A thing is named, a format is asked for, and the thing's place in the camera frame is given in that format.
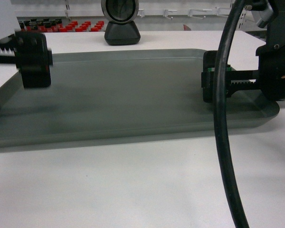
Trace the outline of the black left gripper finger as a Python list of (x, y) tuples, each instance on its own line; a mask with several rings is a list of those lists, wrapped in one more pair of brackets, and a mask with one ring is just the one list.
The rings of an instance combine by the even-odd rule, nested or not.
[(51, 86), (52, 52), (42, 33), (18, 31), (0, 40), (0, 64), (14, 64), (24, 88)]

